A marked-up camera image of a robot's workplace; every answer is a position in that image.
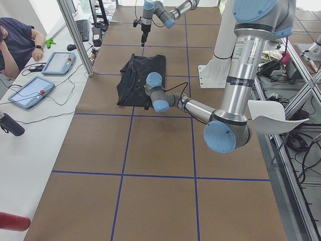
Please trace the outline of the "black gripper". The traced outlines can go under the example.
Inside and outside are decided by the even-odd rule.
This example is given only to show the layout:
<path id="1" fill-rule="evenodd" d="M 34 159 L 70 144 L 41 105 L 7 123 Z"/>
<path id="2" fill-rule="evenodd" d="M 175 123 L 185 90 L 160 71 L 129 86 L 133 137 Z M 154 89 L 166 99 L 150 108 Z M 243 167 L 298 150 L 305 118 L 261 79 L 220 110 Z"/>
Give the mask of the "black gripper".
<path id="1" fill-rule="evenodd" d="M 141 46 L 144 47 L 145 46 L 145 42 L 146 42 L 146 37 L 149 32 L 150 32 L 150 25 L 146 25 L 146 24 L 141 24 L 141 30 L 143 32 L 142 37 L 141 37 Z"/>
<path id="2" fill-rule="evenodd" d="M 149 110 L 150 108 L 153 108 L 153 105 L 152 101 L 149 99 L 144 105 L 144 110 Z"/>

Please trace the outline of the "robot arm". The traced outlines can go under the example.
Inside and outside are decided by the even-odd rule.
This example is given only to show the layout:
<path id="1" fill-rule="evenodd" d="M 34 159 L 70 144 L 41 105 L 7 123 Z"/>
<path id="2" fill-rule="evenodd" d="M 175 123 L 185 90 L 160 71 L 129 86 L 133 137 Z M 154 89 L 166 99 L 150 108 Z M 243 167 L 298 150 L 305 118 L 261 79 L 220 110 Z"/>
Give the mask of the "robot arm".
<path id="1" fill-rule="evenodd" d="M 182 93 L 167 93 L 160 74 L 146 78 L 145 93 L 156 112 L 177 107 L 205 123 L 204 140 L 217 153 L 229 153 L 250 141 L 251 127 L 245 109 L 254 85 L 264 44 L 290 36 L 294 28 L 295 1 L 234 1 L 236 42 L 219 109 Z"/>
<path id="2" fill-rule="evenodd" d="M 142 17 L 136 21 L 141 25 L 141 46 L 145 46 L 154 15 L 159 18 L 166 28 L 170 29 L 175 25 L 176 20 L 186 12 L 195 10 L 198 7 L 198 4 L 198 0 L 184 1 L 178 7 L 167 11 L 160 1 L 144 1 Z"/>

